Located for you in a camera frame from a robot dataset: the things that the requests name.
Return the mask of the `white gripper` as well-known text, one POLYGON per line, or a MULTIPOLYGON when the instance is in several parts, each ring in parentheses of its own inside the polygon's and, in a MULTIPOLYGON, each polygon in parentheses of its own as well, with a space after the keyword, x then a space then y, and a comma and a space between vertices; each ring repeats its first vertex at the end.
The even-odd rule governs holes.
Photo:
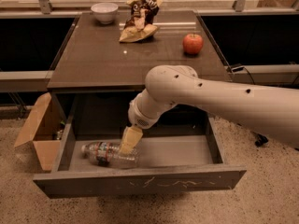
POLYGON ((143 131, 154 124, 154 119, 144 116, 137 107, 136 99, 129 104, 128 119, 133 126, 126 127, 121 139, 120 154, 130 154, 143 136, 143 131))

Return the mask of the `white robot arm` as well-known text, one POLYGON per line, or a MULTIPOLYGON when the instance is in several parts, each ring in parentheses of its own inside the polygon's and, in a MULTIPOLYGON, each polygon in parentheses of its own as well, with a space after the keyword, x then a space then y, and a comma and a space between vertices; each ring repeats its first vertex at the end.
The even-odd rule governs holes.
POLYGON ((184 65, 159 65, 130 102, 120 153, 129 154, 143 131, 176 105, 190 105, 255 133, 299 148, 299 90, 201 79, 184 65))

